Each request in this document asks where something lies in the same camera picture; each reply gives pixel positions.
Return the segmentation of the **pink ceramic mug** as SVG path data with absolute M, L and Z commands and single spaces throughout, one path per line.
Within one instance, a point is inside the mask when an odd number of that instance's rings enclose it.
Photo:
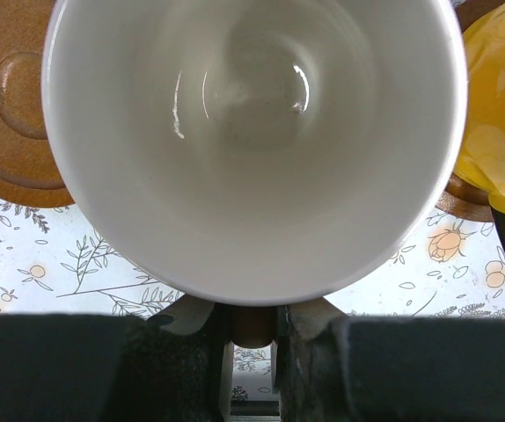
M 231 305 L 367 276 L 434 208 L 465 123 L 448 1 L 59 1 L 62 181 L 124 258 Z

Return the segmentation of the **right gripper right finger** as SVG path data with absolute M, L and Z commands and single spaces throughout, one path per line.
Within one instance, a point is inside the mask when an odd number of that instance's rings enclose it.
M 505 421 L 505 319 L 278 310 L 285 421 Z

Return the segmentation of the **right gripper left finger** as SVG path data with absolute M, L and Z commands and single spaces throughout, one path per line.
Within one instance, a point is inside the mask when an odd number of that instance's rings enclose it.
M 0 421 L 220 421 L 228 309 L 0 315 Z

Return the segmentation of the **small brown wooden coaster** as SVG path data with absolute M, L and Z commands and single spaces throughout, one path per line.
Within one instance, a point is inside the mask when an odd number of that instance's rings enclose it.
M 51 153 L 41 107 L 51 1 L 0 0 L 0 199 L 61 207 L 71 198 Z

